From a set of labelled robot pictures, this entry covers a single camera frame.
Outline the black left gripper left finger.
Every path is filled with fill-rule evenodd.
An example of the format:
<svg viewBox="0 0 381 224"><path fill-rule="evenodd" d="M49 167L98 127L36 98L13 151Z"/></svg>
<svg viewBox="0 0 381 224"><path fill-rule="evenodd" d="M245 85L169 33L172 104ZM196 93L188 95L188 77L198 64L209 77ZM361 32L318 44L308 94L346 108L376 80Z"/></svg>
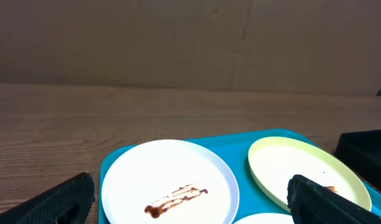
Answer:
<svg viewBox="0 0 381 224"><path fill-rule="evenodd" d="M95 202L95 184L88 172L0 213L0 224L82 224Z"/></svg>

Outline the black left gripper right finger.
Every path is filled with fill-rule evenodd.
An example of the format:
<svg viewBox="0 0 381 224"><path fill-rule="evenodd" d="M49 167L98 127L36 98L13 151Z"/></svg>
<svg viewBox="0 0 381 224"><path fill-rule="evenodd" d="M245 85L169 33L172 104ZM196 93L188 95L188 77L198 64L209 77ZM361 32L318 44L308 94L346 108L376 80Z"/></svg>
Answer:
<svg viewBox="0 0 381 224"><path fill-rule="evenodd" d="M381 217L302 176L288 182L288 208L295 224L381 224Z"/></svg>

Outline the white plate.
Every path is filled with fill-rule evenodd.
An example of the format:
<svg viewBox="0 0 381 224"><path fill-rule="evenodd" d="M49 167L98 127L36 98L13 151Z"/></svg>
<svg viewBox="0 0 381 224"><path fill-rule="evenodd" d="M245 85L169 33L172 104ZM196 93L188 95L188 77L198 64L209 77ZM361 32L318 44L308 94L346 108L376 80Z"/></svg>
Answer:
<svg viewBox="0 0 381 224"><path fill-rule="evenodd" d="M232 223L240 202L237 180L218 155L173 139L120 155L100 196L110 223Z"/></svg>
<svg viewBox="0 0 381 224"><path fill-rule="evenodd" d="M281 213L257 213L241 218L234 224L294 224L291 215Z"/></svg>

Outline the yellow-green plate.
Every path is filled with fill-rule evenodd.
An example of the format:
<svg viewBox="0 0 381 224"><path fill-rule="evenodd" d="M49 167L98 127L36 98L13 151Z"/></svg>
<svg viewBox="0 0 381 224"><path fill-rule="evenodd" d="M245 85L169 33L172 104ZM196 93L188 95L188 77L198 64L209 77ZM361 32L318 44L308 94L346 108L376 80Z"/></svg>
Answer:
<svg viewBox="0 0 381 224"><path fill-rule="evenodd" d="M288 182L296 174L371 211L372 200L362 181L326 151L296 139L271 136L255 141L248 163L259 188L278 206L289 211Z"/></svg>

